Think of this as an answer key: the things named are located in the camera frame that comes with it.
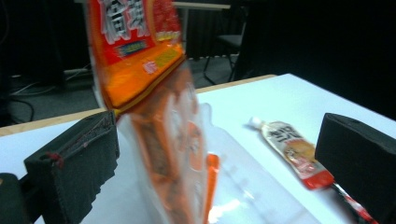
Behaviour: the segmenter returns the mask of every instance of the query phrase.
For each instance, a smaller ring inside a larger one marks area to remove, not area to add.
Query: plastic lid
[[[248,122],[248,125],[255,129],[261,129],[262,126],[264,125],[264,122],[257,117],[251,117],[250,121]]]

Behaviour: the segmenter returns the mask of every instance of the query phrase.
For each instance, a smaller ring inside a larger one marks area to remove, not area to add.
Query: snack bag
[[[129,118],[161,223],[206,223],[219,160],[205,148],[172,1],[91,0],[89,19],[96,86]]]
[[[315,160],[315,147],[308,143],[291,125],[281,121],[265,123],[251,118],[250,126],[262,131],[268,144],[287,161],[309,189],[329,187],[332,174]]]

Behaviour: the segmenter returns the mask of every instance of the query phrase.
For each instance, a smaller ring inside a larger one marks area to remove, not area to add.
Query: black chair
[[[225,56],[227,57],[229,64],[230,64],[231,74],[228,78],[228,82],[233,80],[234,66],[236,63],[236,59],[232,58],[232,53],[234,52],[237,55],[240,51],[242,38],[243,38],[244,31],[245,31],[247,12],[248,11],[245,7],[240,7],[237,5],[233,5],[233,6],[231,6],[230,9],[225,11],[225,14],[227,15],[227,20],[228,20],[228,26],[227,26],[228,32],[231,29],[231,24],[232,24],[233,20],[235,18],[242,18],[242,20],[243,20],[242,32],[239,35],[226,34],[227,32],[224,31],[225,29],[224,29],[224,25],[222,22],[222,18],[220,18],[220,32],[221,32],[221,34],[217,34],[214,41],[212,42],[211,52],[206,59],[204,72],[203,72],[204,78],[213,85],[216,85],[217,83],[207,75],[207,68],[209,66],[211,58],[215,57],[215,53],[216,53],[215,50],[217,49],[216,46],[222,47],[222,50],[225,53]]]

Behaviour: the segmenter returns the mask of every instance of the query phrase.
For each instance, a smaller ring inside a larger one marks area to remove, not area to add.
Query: white tabletop
[[[265,121],[287,122],[314,144],[318,140],[320,124],[326,112],[360,120],[396,138],[396,122],[394,120],[349,102],[293,75],[272,77],[217,91],[204,92],[200,93],[198,98],[201,104],[208,103],[212,107],[213,124],[227,131],[242,146],[242,150],[245,149],[264,170],[272,175],[273,180],[288,191],[319,223],[350,223],[351,217],[348,211],[340,206],[332,189],[306,189],[290,167],[265,144],[259,132],[247,126],[250,117],[256,116]],[[26,174],[22,163],[23,159],[74,123],[76,121],[0,137],[0,173],[13,173],[21,178]],[[124,159],[120,158],[119,162],[128,163],[128,161],[122,161]],[[134,175],[130,169],[121,177],[126,178],[129,175]],[[95,209],[96,211],[106,210],[104,205],[99,204],[108,200],[106,199],[106,188],[120,188],[120,190],[124,189],[128,192],[131,190],[131,186],[123,186],[117,181],[117,178],[114,178],[104,184],[102,193],[98,195],[93,204],[92,211]],[[131,200],[139,200],[138,195],[132,193],[130,195]],[[134,206],[133,201],[127,200],[127,198],[122,200],[126,206],[123,206],[123,209],[117,213],[117,217],[131,215],[128,212],[128,206]],[[141,208],[136,208],[135,212],[144,214]],[[92,223],[92,221],[94,218],[91,214],[84,219],[86,223]]]

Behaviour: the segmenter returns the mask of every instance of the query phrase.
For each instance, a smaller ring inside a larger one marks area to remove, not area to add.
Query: office chair
[[[210,60],[212,57],[214,57],[215,55],[215,45],[219,44],[222,49],[224,50],[223,52],[225,52],[225,56],[228,59],[228,62],[230,64],[231,67],[231,74],[228,78],[228,82],[233,80],[233,74],[234,74],[234,67],[235,67],[235,63],[236,63],[236,59],[232,59],[231,54],[232,52],[237,52],[239,53],[240,48],[241,48],[241,44],[242,44],[242,38],[244,35],[244,31],[245,31],[245,25],[246,25],[246,20],[247,20],[247,16],[248,16],[248,11],[245,7],[240,7],[238,5],[231,5],[231,8],[228,9],[228,15],[229,15],[229,21],[228,21],[228,31],[231,28],[231,23],[232,20],[235,18],[236,14],[239,13],[239,15],[242,16],[243,19],[243,26],[242,26],[242,32],[240,35],[226,35],[224,32],[224,26],[222,24],[222,21],[220,22],[220,30],[222,32],[222,34],[220,35],[216,35],[214,41],[212,42],[212,48],[211,48],[211,52],[209,53],[209,56],[206,59],[206,63],[205,63],[205,67],[204,67],[204,78],[209,81],[211,84],[216,85],[217,83],[210,78],[207,75],[207,67],[209,66]]]

